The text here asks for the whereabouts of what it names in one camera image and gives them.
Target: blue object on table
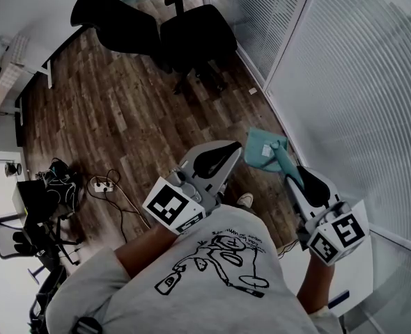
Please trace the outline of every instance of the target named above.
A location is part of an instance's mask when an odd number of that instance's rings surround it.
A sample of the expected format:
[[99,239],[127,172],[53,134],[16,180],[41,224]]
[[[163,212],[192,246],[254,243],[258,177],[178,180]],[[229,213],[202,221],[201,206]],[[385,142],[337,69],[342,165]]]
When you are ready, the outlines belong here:
[[288,155],[288,138],[251,127],[246,141],[245,162],[267,172],[283,172],[303,187],[297,166]]

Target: chair base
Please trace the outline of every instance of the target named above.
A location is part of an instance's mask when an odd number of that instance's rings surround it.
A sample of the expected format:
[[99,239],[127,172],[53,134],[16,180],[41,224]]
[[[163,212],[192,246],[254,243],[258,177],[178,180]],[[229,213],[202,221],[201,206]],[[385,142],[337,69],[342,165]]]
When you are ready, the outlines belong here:
[[[213,83],[219,92],[222,92],[227,87],[227,83],[221,78],[221,76],[215,72],[215,70],[210,66],[208,63],[200,64],[194,67],[195,75],[199,79],[205,79],[210,77],[213,80]],[[178,95],[182,92],[182,86],[187,80],[187,76],[192,70],[184,71],[183,75],[181,76],[178,83],[176,83],[175,87],[173,88],[173,94]]]

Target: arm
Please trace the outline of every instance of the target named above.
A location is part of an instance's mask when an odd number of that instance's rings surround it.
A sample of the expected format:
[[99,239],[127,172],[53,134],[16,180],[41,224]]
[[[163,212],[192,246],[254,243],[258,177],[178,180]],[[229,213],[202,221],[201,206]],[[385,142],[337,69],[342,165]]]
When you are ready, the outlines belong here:
[[328,305],[329,286],[334,275],[334,265],[328,267],[311,252],[308,270],[300,291],[298,301],[308,314],[317,312]]
[[177,237],[178,235],[158,223],[114,252],[130,278],[133,278],[167,251]]

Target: line drawing on shirt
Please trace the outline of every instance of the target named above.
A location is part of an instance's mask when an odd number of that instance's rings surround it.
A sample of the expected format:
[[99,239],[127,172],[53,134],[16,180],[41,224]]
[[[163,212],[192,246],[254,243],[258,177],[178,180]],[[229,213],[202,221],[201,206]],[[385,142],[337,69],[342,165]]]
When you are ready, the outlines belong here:
[[[187,265],[193,262],[199,271],[205,271],[208,265],[211,264],[215,269],[219,278],[227,287],[232,287],[244,293],[251,294],[257,298],[263,298],[264,293],[257,288],[268,288],[269,282],[256,275],[256,258],[260,249],[258,246],[245,244],[238,236],[217,235],[208,244],[207,241],[200,241],[195,253],[188,255],[177,262],[166,278],[156,284],[155,289],[162,295],[168,296],[173,288],[179,283],[182,278],[182,273],[187,269]],[[244,285],[233,283],[227,276],[220,261],[224,260],[235,267],[242,267],[244,260],[238,255],[247,251],[253,251],[252,273],[243,274],[238,277]]]

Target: white desk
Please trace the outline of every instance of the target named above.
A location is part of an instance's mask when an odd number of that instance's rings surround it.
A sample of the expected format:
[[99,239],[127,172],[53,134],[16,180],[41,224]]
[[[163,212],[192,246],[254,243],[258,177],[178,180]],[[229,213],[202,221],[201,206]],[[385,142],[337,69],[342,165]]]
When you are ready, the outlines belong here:
[[[355,207],[364,214],[363,221],[367,222],[363,201]],[[298,293],[303,283],[309,258],[309,250],[302,251],[300,245],[296,244],[280,259],[284,280],[294,294]],[[331,309],[337,317],[355,307],[373,292],[373,255],[370,237],[354,252],[336,262],[336,271],[329,289],[329,300],[346,290],[350,292],[349,298]]]

